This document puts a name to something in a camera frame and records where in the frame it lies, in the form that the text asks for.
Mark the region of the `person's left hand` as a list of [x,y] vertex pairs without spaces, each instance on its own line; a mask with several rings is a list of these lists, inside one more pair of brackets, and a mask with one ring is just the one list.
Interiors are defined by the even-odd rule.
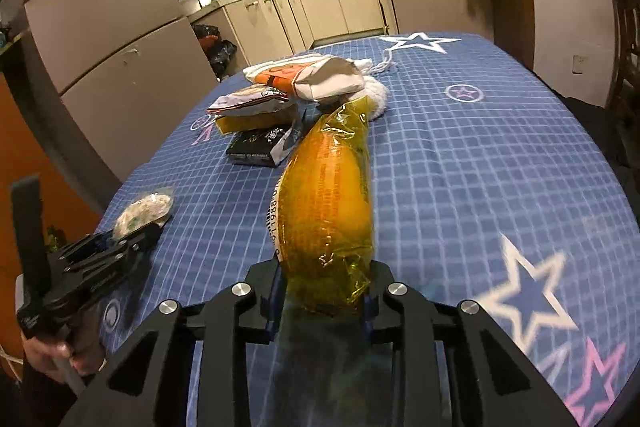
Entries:
[[26,338],[21,334],[25,362],[59,384],[64,384],[66,378],[56,365],[58,361],[70,363],[80,376],[95,374],[105,359],[99,309],[93,307],[82,314],[73,333],[70,341],[56,336]]

